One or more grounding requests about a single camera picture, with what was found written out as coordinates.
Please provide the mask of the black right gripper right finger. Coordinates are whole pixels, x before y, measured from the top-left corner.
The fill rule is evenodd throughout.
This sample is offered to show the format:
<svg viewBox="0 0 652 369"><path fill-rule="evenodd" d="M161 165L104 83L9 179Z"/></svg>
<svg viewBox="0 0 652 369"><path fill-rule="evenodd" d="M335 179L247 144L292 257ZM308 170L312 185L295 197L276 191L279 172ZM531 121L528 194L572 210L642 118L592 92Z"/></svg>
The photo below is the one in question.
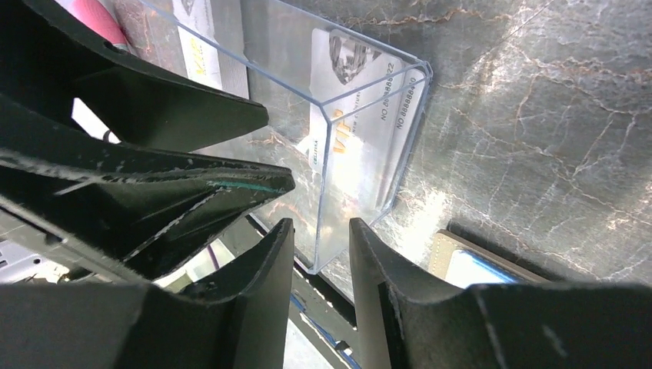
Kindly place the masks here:
<svg viewBox="0 0 652 369"><path fill-rule="evenodd" d="M547 282L458 288L360 218L349 255L363 368L649 368L651 289Z"/></svg>

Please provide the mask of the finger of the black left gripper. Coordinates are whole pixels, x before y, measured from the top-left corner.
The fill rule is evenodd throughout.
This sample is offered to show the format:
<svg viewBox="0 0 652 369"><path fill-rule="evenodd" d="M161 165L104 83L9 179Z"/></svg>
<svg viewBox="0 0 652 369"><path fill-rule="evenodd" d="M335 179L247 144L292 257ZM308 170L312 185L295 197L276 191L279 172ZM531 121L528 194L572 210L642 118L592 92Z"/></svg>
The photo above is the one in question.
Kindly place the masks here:
<svg viewBox="0 0 652 369"><path fill-rule="evenodd" d="M287 168L107 143L1 102L1 236L70 268L164 277L293 189Z"/></svg>
<svg viewBox="0 0 652 369"><path fill-rule="evenodd" d="M53 1L1 3L1 142L67 141L82 100L123 142L189 152L268 124L267 109L115 47Z"/></svg>

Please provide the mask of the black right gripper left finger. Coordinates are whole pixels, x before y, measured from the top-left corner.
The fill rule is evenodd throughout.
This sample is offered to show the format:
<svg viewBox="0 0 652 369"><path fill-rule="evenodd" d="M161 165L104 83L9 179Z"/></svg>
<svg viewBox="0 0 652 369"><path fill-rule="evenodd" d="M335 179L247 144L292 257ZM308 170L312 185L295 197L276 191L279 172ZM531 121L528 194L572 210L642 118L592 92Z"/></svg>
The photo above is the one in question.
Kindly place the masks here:
<svg viewBox="0 0 652 369"><path fill-rule="evenodd" d="M155 284L4 284L3 368L280 368L294 225L178 293Z"/></svg>

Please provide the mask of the clear acrylic card box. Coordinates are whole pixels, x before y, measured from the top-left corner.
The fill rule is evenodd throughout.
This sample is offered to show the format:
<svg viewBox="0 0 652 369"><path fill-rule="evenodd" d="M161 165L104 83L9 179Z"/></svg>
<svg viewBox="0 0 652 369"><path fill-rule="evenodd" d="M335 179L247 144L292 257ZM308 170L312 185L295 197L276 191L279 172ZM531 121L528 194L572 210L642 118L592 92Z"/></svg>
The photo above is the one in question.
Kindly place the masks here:
<svg viewBox="0 0 652 369"><path fill-rule="evenodd" d="M217 48L244 45L238 1L112 1L114 14L138 57L182 77L249 98L247 67Z"/></svg>
<svg viewBox="0 0 652 369"><path fill-rule="evenodd" d="M294 220L318 273L348 247L348 222L390 210L430 65L282 1L146 1L157 61L268 110L256 131L204 155L290 168L295 189L255 217Z"/></svg>

